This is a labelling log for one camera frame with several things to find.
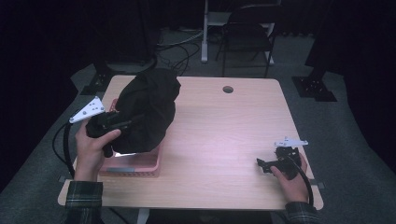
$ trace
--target metal bracket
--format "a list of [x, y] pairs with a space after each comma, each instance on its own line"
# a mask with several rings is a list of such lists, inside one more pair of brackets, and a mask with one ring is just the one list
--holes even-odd
[[90, 101], [89, 104], [84, 106], [78, 113], [73, 116], [73, 118], [70, 118], [70, 123], [76, 123], [81, 120], [93, 117], [95, 115], [101, 114], [105, 112], [105, 107], [102, 104], [102, 101], [99, 99], [99, 97], [95, 96], [95, 98]]
[[297, 147], [297, 146], [306, 146], [308, 145], [307, 141], [301, 141], [301, 140], [295, 140], [295, 139], [290, 139], [287, 136], [285, 137], [285, 140], [275, 142], [274, 145], [276, 147]]

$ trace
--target table grommet hole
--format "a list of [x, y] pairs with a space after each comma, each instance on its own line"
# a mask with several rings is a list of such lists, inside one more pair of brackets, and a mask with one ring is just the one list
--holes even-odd
[[233, 92], [233, 87], [231, 87], [231, 86], [225, 86], [225, 87], [223, 87], [223, 91], [224, 91], [225, 93], [232, 93], [232, 92]]

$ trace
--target plaid sleeve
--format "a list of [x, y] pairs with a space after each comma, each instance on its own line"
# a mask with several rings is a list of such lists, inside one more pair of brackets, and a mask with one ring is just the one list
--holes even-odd
[[103, 183], [71, 181], [62, 223], [101, 223]]
[[290, 223], [319, 224], [317, 209], [308, 203], [288, 203], [286, 211]]

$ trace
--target black cloth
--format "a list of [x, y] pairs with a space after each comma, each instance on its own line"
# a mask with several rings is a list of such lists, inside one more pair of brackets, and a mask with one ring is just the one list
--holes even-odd
[[[158, 146], [174, 119], [179, 90], [180, 83], [175, 71], [153, 69], [137, 75], [122, 90], [116, 103], [119, 113], [112, 124], [127, 120], [134, 122], [111, 143], [113, 150], [128, 154], [148, 152]], [[100, 122], [100, 119], [90, 120], [87, 124], [88, 135], [101, 132]]]

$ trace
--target dark background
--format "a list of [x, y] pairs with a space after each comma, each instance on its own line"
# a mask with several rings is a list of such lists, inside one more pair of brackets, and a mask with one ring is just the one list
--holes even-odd
[[[210, 0], [210, 9], [232, 10], [241, 2]], [[77, 90], [70, 77], [92, 63], [89, 48], [93, 39], [104, 40], [108, 61], [145, 63], [153, 56], [160, 28], [202, 27], [205, 1], [0, 3], [3, 189], [73, 102]], [[391, 143], [396, 139], [392, 110], [396, 107], [392, 97], [395, 3], [283, 0], [282, 5], [286, 12], [283, 34], [316, 38], [306, 65], [325, 62], [328, 71], [344, 76], [348, 102], [364, 137], [395, 171]]]

